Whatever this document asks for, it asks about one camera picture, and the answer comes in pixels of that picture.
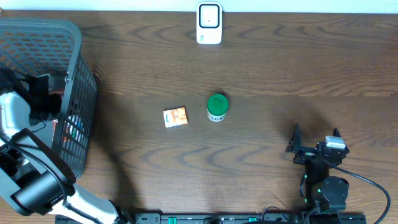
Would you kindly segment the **orange tissue pack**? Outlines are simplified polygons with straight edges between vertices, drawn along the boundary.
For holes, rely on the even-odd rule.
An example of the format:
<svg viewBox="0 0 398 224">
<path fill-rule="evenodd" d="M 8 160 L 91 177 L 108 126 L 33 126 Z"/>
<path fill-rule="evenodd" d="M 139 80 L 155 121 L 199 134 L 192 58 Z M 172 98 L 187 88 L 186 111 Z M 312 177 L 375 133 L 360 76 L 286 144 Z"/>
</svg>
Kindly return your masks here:
<svg viewBox="0 0 398 224">
<path fill-rule="evenodd" d="M 166 128 L 172 128 L 188 124 L 188 118 L 185 107 L 164 110 L 163 116 Z"/>
</svg>

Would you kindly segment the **green lid white jar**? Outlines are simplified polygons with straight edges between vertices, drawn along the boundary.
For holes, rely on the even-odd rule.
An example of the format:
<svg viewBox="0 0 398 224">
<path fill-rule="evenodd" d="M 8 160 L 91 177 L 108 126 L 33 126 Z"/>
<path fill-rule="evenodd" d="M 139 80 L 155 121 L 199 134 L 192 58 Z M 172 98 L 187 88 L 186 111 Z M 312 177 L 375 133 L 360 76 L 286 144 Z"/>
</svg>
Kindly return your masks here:
<svg viewBox="0 0 398 224">
<path fill-rule="evenodd" d="M 229 109 L 229 101 L 222 94 L 211 95 L 207 102 L 207 117 L 212 122 L 224 120 Z"/>
</svg>

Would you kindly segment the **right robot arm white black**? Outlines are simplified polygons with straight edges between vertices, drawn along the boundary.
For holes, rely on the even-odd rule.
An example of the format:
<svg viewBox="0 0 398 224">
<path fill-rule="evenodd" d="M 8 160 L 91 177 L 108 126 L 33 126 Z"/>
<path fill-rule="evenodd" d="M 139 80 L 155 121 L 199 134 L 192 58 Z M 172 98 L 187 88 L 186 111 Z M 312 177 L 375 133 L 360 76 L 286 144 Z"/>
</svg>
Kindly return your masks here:
<svg viewBox="0 0 398 224">
<path fill-rule="evenodd" d="M 306 147 L 302 145 L 300 128 L 296 125 L 285 151 L 294 154 L 294 164 L 305 166 L 299 192 L 309 208 L 317 213 L 339 212 L 346 208 L 349 183 L 330 175 L 330 169 L 340 165 L 349 153 L 336 128 L 315 147 Z"/>
</svg>

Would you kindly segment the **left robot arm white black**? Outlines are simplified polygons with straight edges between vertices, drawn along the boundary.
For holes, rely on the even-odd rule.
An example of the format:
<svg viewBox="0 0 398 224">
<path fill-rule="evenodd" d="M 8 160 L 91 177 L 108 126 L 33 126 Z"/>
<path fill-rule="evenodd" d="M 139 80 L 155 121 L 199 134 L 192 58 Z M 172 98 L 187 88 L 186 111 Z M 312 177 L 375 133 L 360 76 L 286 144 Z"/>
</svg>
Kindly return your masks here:
<svg viewBox="0 0 398 224">
<path fill-rule="evenodd" d="M 21 215 L 48 213 L 80 223 L 135 223 L 110 200 L 76 184 L 70 166 L 46 143 L 62 96 L 49 92 L 49 76 L 1 69 L 1 197 Z"/>
</svg>

